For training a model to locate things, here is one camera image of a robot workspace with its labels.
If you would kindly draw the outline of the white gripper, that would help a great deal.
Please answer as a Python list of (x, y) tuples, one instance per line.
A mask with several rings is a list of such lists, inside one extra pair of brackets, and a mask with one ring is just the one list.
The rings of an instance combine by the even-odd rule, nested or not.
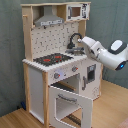
[(79, 39), (78, 42), (83, 45), (87, 55), (98, 54), (97, 49), (100, 47), (99, 41), (95, 41), (94, 39), (85, 36), (83, 39)]

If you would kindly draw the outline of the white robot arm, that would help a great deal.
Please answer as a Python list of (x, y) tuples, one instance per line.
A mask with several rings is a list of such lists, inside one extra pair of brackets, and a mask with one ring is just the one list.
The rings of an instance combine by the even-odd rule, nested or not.
[(100, 62), (112, 70), (121, 70), (128, 62), (128, 44), (121, 40), (115, 40), (108, 49), (105, 49), (99, 41), (85, 36), (79, 39), (86, 55), (90, 59)]

